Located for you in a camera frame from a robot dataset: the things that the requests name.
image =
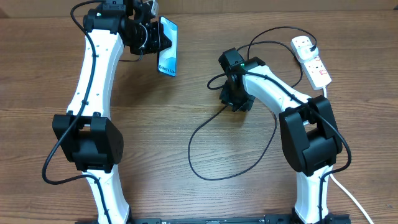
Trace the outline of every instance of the power strip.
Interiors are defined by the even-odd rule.
[[[296,57],[301,63],[301,66],[303,67],[314,90],[321,90],[323,87],[326,87],[331,83],[330,75],[319,57],[318,47],[313,51],[311,56],[308,56],[307,54],[305,59],[303,59],[303,52],[308,52],[308,50],[313,46],[310,38],[307,36],[295,37],[292,39],[290,45],[296,53]]]

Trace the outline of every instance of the wooden tabletop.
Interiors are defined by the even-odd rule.
[[[279,130],[253,170],[219,182],[193,174],[187,146],[195,128],[222,107],[220,91],[206,88],[207,81],[222,72],[222,52],[247,44],[268,28],[297,26],[318,39],[333,79],[328,96],[353,153],[352,165],[335,177],[375,223],[397,223],[397,11],[167,17],[180,31],[177,77],[157,73],[156,55],[146,55],[138,63],[119,63],[113,84],[112,120],[124,136],[120,178],[134,217],[290,212],[296,199],[295,172],[282,153]],[[79,79],[84,36],[70,18],[0,19],[0,27],[0,223],[94,220],[97,211],[86,180],[53,186],[41,178],[44,160],[56,142],[53,115],[65,113]],[[298,35],[302,33],[275,30],[260,39],[288,44]],[[288,84],[299,79],[297,64],[283,47],[257,45],[251,52]],[[122,58],[135,55],[126,49]],[[296,89],[321,95],[305,77]],[[193,140],[193,165],[209,178],[240,172],[261,155],[273,128],[270,111],[258,100],[247,113],[225,111]],[[345,162],[343,151],[335,167]],[[61,149],[48,173],[53,180],[79,174]],[[328,208],[335,214],[349,213],[353,223],[366,223],[333,182]]]

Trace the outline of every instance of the wall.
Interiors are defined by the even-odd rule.
[[[0,0],[0,17],[64,17],[83,0]],[[392,10],[398,0],[159,0],[161,14]],[[92,6],[76,14],[82,16]]]

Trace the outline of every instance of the robotic arm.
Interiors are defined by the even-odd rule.
[[[61,143],[65,156],[74,162],[83,174],[99,179],[111,223],[134,223],[123,196],[118,164],[123,155],[123,136],[111,122],[109,106],[114,74],[125,46],[132,54],[165,53],[176,51],[176,39],[161,22],[150,20],[157,16],[159,5],[155,0],[106,0],[90,9],[83,19],[84,28],[96,50],[96,67],[91,90],[81,116],[77,118],[90,79],[93,51],[86,37],[85,57],[80,79],[67,114],[56,114],[53,130],[58,140],[74,119],[77,126]],[[129,19],[134,13],[134,20]],[[87,178],[98,208],[98,220],[109,223],[101,195],[93,179]]]
[[[332,223],[339,220],[342,223],[350,222],[347,216],[329,214],[326,205],[328,178],[323,183],[323,220],[320,220],[318,207],[320,177],[332,170],[336,155],[342,150],[341,141],[335,133],[317,120],[305,105],[292,100],[274,82],[247,73],[256,73],[275,80],[337,129],[329,101],[323,96],[312,99],[299,93],[277,78],[262,60],[255,57],[244,61],[236,49],[224,52],[218,61],[227,75],[220,95],[222,103],[231,105],[233,111],[246,111],[251,109],[254,98],[257,97],[273,113],[279,115],[283,152],[290,166],[297,172],[297,201],[292,216],[285,220],[304,224],[320,221],[331,223],[332,220],[337,220]],[[306,132],[304,126],[308,123],[316,123],[317,128]],[[265,219],[270,220],[269,223],[285,223],[278,222],[277,217],[271,215]]]

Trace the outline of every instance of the smartphone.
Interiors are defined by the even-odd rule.
[[[175,77],[177,72],[178,27],[163,16],[159,17],[159,22],[163,24],[163,33],[171,40],[172,46],[157,53],[157,70],[160,73]]]

